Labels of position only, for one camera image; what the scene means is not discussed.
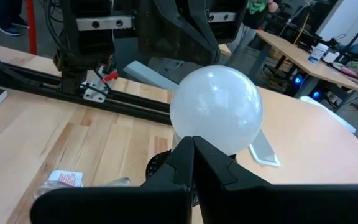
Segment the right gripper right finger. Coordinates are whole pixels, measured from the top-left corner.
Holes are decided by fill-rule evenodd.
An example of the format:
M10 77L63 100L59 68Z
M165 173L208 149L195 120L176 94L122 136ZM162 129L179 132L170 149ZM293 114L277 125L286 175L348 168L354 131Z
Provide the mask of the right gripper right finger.
M193 137L204 224L358 224L358 184L271 184Z

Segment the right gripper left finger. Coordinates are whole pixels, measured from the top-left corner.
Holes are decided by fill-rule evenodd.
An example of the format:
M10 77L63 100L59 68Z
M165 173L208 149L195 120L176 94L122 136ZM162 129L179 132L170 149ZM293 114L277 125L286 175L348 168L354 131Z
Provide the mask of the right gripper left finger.
M191 224L195 145L183 138L138 187L61 188L40 196L31 224Z

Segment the white round lightbulb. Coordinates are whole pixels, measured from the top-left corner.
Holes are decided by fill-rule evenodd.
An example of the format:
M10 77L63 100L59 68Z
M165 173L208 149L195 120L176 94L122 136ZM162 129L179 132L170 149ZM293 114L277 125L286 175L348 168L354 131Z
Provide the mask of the white round lightbulb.
M179 138L201 136L229 156L251 145L263 116L256 85L242 72L223 65L189 73L170 104L170 121Z

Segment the grey flat bar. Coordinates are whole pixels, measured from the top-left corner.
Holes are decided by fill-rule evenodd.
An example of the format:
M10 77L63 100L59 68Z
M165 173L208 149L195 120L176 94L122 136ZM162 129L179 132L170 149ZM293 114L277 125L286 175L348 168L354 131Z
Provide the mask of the grey flat bar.
M151 68L138 61L129 63L123 68L123 71L126 72L129 76L141 81L142 83L146 83L148 85L152 85L164 90L175 91L178 88L177 83L171 81L167 77L159 74L158 72L152 70Z

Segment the clear plastic wrapper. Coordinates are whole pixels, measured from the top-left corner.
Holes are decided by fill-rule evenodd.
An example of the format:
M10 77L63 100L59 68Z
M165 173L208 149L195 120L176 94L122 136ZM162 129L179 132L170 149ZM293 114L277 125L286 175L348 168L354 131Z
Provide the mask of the clear plastic wrapper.
M42 183L33 194L33 199L36 200L43 194L55 189L83 187L83 173L66 170L54 170L49 175L46 182ZM131 180L128 177L121 177L119 179L101 184L100 187L128 187L131 185Z

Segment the light wooden desk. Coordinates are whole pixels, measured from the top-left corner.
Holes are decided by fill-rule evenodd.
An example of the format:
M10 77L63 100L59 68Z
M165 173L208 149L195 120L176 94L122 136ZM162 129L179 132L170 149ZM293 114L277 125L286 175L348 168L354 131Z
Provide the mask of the light wooden desk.
M279 168L262 166L249 150L237 162L273 184L358 184L358 139L327 111L261 88L262 131Z
M330 68L321 62L317 64L309 62L309 53L299 49L287 40L262 30L258 31L257 35L270 46L284 54L286 58L310 76L358 91L358 84L346 78L339 72L335 72L333 68Z

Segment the white smartphone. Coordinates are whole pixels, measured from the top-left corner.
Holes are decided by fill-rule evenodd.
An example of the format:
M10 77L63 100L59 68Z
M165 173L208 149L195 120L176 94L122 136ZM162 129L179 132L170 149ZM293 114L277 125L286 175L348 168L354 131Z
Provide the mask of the white smartphone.
M280 167L281 163L262 130L259 131L249 151L256 163L263 166Z

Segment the red pole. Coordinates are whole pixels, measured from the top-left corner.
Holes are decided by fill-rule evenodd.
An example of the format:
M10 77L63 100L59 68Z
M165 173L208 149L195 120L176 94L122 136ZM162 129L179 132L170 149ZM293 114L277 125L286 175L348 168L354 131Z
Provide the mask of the red pole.
M37 36L35 27L34 0L25 0L25 9L27 14L27 23L29 25L29 52L37 55Z

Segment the white plastic container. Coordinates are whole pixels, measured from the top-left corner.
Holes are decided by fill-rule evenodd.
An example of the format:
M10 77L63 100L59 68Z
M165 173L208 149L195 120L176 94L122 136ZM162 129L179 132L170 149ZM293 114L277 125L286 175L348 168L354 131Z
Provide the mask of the white plastic container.
M312 51L308 57L308 61L312 64L317 64L321 57L329 50L325 44L318 43L317 46L312 46Z

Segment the black computer blue lights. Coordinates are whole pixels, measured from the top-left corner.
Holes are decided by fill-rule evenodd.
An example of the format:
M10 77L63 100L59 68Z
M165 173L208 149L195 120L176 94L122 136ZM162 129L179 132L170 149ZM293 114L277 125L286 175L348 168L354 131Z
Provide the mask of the black computer blue lights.
M317 87L318 82L319 78L310 75L303 76L301 74L296 74L284 91L284 95L294 98L309 96L310 94L313 94L313 90Z

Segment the silver bracket red clamp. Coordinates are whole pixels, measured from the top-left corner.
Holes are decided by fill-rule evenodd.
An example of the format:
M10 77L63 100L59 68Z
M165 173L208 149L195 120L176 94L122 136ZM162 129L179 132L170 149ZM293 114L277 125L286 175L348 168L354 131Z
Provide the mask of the silver bracket red clamp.
M88 101L104 103L108 95L112 94L112 88L117 78L117 70L112 65L102 65L96 72L89 70L83 98Z

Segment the black aluminium frame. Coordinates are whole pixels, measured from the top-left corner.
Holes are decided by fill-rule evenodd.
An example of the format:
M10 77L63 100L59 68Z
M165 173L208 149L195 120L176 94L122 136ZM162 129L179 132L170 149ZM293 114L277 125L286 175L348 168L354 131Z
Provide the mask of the black aluminium frame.
M171 124L168 103L117 90L112 90L112 94L108 95L104 103L88 101L83 98L85 84L81 83L80 89L73 94L65 93L62 78L2 61L0 61L0 86L157 123Z

